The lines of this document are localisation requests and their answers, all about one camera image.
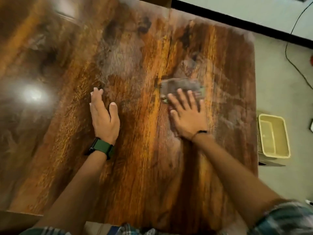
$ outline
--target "cloth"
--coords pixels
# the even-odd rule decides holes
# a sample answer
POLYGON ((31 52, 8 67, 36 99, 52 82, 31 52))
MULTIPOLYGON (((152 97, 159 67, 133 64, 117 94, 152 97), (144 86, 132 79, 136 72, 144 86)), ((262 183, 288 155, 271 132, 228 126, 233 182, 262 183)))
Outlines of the cloth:
MULTIPOLYGON (((129 224, 119 227, 115 234, 108 232, 108 235, 162 235, 157 230, 150 229, 141 233, 129 224)), ((289 201, 275 206, 272 210, 264 214, 253 227, 247 232, 248 235, 313 235, 313 212, 297 201, 289 201)), ((20 235, 70 235, 60 229, 52 227, 30 228, 20 235)))

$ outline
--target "black baseboard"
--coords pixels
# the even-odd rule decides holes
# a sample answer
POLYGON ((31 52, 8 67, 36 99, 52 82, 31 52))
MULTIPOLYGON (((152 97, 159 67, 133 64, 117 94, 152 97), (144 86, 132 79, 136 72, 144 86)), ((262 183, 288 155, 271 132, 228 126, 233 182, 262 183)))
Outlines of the black baseboard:
POLYGON ((188 12, 188 13, 201 16, 201 17, 205 17, 214 21, 227 24, 227 25, 253 31, 259 34, 273 37, 275 39, 281 39, 284 41, 288 41, 290 43, 298 44, 298 45, 313 49, 312 40, 301 38, 295 35, 291 35, 283 31, 274 30, 272 28, 261 26, 261 25, 258 25, 256 23, 252 23, 249 21, 244 21, 244 20, 232 17, 232 16, 221 14, 216 11, 211 11, 203 7, 198 7, 198 6, 183 2, 183 1, 172 0, 171 7, 180 11, 188 12))

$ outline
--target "smartwatch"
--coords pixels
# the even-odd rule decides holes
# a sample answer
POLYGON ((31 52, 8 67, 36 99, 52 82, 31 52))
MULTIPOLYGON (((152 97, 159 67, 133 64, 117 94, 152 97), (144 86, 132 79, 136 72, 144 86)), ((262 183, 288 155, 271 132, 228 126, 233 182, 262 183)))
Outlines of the smartwatch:
POLYGON ((90 155, 94 151, 100 151, 106 154, 106 159, 110 160, 114 154, 114 146, 101 140, 100 138, 96 137, 95 140, 92 142, 89 150, 85 153, 85 155, 90 155))

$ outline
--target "hand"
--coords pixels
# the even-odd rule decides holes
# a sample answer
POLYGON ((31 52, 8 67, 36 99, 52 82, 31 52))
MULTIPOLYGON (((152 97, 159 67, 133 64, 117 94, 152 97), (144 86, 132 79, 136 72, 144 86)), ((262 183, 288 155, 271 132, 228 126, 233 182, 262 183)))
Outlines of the hand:
POLYGON ((95 135, 101 140, 114 145, 119 134, 117 105, 111 102, 109 114, 102 101, 103 89, 98 90, 98 88, 95 87, 94 91, 90 94, 91 103, 89 104, 95 135))
POLYGON ((182 105, 173 94, 168 94, 168 98, 176 108, 176 110, 171 110, 171 116, 174 119, 174 124, 179 135, 191 140, 199 130, 207 130, 208 128, 204 112, 204 100, 200 100, 199 112, 191 90, 188 91, 190 105, 182 89, 178 89, 177 92, 182 105))

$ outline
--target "person's left arm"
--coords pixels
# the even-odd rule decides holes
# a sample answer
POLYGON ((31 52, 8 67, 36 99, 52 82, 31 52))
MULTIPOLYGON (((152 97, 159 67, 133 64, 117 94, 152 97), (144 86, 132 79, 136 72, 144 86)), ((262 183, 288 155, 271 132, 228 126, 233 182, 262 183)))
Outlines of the person's left arm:
MULTIPOLYGON (((119 134, 117 106, 111 103, 109 114, 102 101, 102 94, 103 90, 97 88, 91 93, 92 123, 96 137, 114 145, 119 134)), ((73 235, 80 234, 94 201, 106 158, 106 154, 100 151, 89 155, 72 181, 34 227, 53 227, 73 235)))

